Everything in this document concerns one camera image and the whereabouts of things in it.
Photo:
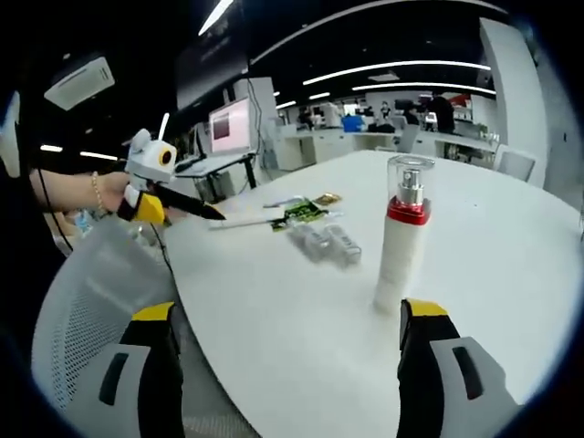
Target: black ceiling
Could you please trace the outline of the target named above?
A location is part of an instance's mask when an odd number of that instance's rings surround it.
[[[120,4],[105,0],[88,12],[85,5],[36,7],[34,18],[23,11],[31,33],[20,44],[19,77],[26,78],[23,125],[31,148],[62,146],[61,153],[40,154],[43,165],[81,172],[95,162],[78,151],[124,156],[121,143],[145,127],[156,130],[166,111],[174,112],[174,60],[197,33],[215,0],[172,0]],[[247,29],[247,55],[255,58],[281,39],[362,0],[235,0],[230,14],[241,14]],[[384,5],[333,20],[308,31],[262,58],[251,68],[269,76],[282,94],[279,101],[301,101],[322,91],[347,96],[371,83],[381,70],[348,75],[306,86],[302,81],[334,71],[394,60],[440,59],[480,63],[483,49],[478,17],[506,21],[505,14],[461,2],[405,2]],[[116,84],[71,111],[43,97],[51,79],[72,62],[90,54],[105,55]],[[476,85],[469,68],[393,68],[404,81],[439,81]]]

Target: computer monitor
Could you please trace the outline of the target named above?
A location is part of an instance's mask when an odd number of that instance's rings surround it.
[[[251,151],[249,99],[241,99],[209,115],[211,154]]]

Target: white bottle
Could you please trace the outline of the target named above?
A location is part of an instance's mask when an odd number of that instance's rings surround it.
[[[433,166],[433,160],[411,155],[388,162],[390,201],[374,303],[392,316],[399,316],[402,299],[410,295],[420,276],[431,216],[426,183]]]

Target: bracelet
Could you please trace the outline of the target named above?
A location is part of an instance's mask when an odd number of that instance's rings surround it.
[[[99,192],[98,188],[98,173],[93,172],[91,174],[91,185],[93,186],[93,191],[95,192],[96,197],[98,198],[98,213],[100,216],[105,216],[108,214],[108,211],[103,207],[103,201],[101,200],[101,193]]]

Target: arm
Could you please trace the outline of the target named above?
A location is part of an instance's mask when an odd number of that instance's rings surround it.
[[[79,210],[82,208],[97,209],[98,196],[95,193],[91,176],[87,175],[62,175],[59,173],[41,171],[43,181],[47,187],[50,207],[55,212]],[[39,170],[33,170],[30,174],[30,182],[37,200],[45,208],[48,208],[47,198],[40,180]],[[129,177],[123,172],[114,172],[98,176],[98,190],[101,195],[103,207],[115,212],[120,207],[124,189]]]

